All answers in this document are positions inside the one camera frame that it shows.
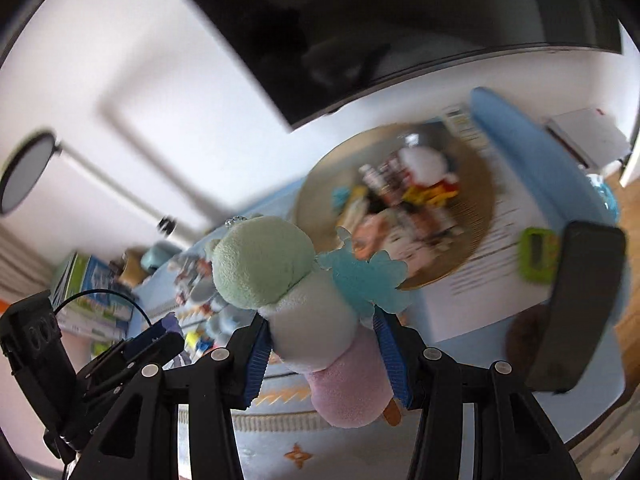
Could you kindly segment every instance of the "curtain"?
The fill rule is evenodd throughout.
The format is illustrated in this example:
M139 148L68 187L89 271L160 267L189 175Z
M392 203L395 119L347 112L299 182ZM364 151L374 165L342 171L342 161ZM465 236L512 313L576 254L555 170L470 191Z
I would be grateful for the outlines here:
M0 226L0 301L15 303L51 286L52 267Z

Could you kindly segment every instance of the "teal splash-shaped piece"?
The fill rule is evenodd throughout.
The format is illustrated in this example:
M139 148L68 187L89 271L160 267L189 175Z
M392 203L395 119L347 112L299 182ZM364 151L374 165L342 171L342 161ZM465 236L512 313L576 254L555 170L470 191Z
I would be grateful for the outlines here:
M353 255L351 234L338 227L343 245L320 253L316 261L322 269L331 269L335 286L361 318L370 318L374 305L389 314L399 314L411 304L411 294L396 287L404 282L406 263L392 260L386 251L378 251L369 261Z

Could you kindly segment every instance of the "silver screw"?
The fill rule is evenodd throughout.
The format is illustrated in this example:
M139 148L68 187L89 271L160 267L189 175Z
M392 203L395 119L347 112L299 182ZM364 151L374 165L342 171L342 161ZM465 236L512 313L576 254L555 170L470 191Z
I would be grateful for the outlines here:
M230 355L231 354L229 353L229 350L227 350L226 348L216 348L213 352L211 352L211 358L214 361L224 361Z
M142 368L142 375L144 377L153 377L155 374L158 373L158 365L155 364L150 364L150 365L146 365L144 368Z
M428 359L429 361L437 361L442 357L442 352L437 348L429 347L424 349L422 355L424 355L425 359Z
M498 361L494 365L495 371L502 375L509 375L513 368L507 361Z

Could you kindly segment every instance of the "black screen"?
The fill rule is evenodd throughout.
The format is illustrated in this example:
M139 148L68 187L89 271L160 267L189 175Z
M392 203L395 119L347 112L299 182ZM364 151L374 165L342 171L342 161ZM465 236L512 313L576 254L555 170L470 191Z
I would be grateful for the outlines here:
M497 52L620 52L601 0L194 0L293 126L402 78Z

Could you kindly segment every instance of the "teal plush toy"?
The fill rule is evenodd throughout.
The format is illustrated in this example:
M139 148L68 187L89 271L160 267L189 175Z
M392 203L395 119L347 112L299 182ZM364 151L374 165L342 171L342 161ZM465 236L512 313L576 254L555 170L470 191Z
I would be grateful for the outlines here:
M313 244L281 218L236 222L210 247L213 276L229 303L268 320L273 350L305 375L311 400L330 424L355 428L380 416L393 397L376 336L360 323L373 304L399 312L408 294L396 290L406 264L375 254L353 257L344 247L316 261Z

